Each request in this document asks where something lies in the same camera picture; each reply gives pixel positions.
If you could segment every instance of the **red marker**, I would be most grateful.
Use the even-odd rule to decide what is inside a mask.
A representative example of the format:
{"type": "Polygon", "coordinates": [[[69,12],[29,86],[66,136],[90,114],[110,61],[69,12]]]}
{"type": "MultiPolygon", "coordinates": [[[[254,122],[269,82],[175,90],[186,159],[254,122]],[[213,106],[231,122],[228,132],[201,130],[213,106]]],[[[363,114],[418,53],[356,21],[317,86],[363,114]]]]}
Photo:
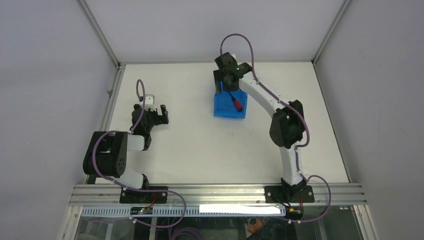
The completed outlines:
{"type": "Polygon", "coordinates": [[[231,92],[228,92],[229,95],[231,96],[232,101],[234,102],[235,108],[237,109],[237,111],[241,112],[243,110],[242,105],[239,103],[239,101],[237,101],[237,99],[231,94],[231,92]]]}

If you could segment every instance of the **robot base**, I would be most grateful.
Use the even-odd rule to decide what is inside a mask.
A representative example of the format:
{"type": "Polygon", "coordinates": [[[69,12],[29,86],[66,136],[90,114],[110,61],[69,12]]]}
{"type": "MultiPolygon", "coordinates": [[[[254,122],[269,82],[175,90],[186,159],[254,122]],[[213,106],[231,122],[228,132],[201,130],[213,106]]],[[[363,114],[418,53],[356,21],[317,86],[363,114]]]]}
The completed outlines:
{"type": "Polygon", "coordinates": [[[303,185],[300,190],[296,189],[296,186],[289,187],[284,182],[280,186],[265,186],[265,202],[268,204],[299,204],[302,198],[303,203],[314,203],[315,197],[312,187],[306,185],[306,182],[301,182],[299,185],[303,185]]]}
{"type": "Polygon", "coordinates": [[[149,190],[159,190],[157,192],[138,192],[131,190],[121,190],[119,203],[120,204],[151,204],[156,195],[155,204],[166,204],[168,200],[168,193],[161,192],[160,190],[168,190],[167,186],[151,186],[149,190]]]}

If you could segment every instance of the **red object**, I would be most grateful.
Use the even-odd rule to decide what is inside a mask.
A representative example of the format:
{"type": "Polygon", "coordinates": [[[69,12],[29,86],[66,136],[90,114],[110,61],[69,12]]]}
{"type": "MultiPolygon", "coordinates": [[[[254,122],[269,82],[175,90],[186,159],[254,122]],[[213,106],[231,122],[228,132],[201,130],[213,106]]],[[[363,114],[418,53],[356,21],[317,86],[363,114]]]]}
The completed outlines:
{"type": "Polygon", "coordinates": [[[150,206],[148,206],[148,208],[150,208],[151,206],[153,206],[153,205],[155,204],[155,202],[156,202],[156,194],[152,193],[152,194],[150,194],[150,196],[153,196],[153,197],[154,197],[154,199],[153,199],[153,201],[151,202],[150,206]]]}
{"type": "Polygon", "coordinates": [[[243,110],[243,107],[240,104],[240,102],[237,101],[237,99],[231,94],[231,92],[228,92],[228,93],[231,96],[231,99],[234,102],[234,105],[235,105],[235,108],[237,109],[237,111],[241,112],[243,110]]]}

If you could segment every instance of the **black mounting bracket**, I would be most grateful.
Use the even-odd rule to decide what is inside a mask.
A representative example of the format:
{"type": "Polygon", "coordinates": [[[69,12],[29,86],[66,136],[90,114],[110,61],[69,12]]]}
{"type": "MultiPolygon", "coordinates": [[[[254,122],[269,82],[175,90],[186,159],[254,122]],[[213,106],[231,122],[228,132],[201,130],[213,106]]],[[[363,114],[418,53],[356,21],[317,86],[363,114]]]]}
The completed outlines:
{"type": "Polygon", "coordinates": [[[281,178],[281,183],[281,185],[264,187],[266,203],[300,203],[301,200],[303,203],[315,202],[314,191],[311,186],[306,185],[305,180],[290,186],[281,178]]]}
{"type": "Polygon", "coordinates": [[[168,190],[167,186],[150,186],[149,180],[143,174],[142,190],[158,190],[157,192],[139,192],[133,190],[121,189],[119,203],[120,204],[166,204],[168,201],[168,193],[160,190],[168,190]]]}

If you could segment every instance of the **black wire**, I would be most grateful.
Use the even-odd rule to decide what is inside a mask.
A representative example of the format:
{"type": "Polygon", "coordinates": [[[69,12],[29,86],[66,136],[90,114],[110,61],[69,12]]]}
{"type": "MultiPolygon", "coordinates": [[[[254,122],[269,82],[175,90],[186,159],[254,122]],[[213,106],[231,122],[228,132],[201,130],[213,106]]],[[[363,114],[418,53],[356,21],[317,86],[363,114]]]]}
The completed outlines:
{"type": "Polygon", "coordinates": [[[292,206],[292,205],[291,205],[288,201],[283,202],[283,201],[281,201],[281,200],[277,199],[277,198],[276,198],[276,197],[274,197],[274,196],[272,196],[272,199],[273,199],[274,201],[278,202],[279,204],[283,205],[283,206],[284,206],[284,207],[286,207],[286,208],[290,208],[290,207],[292,206]]]}

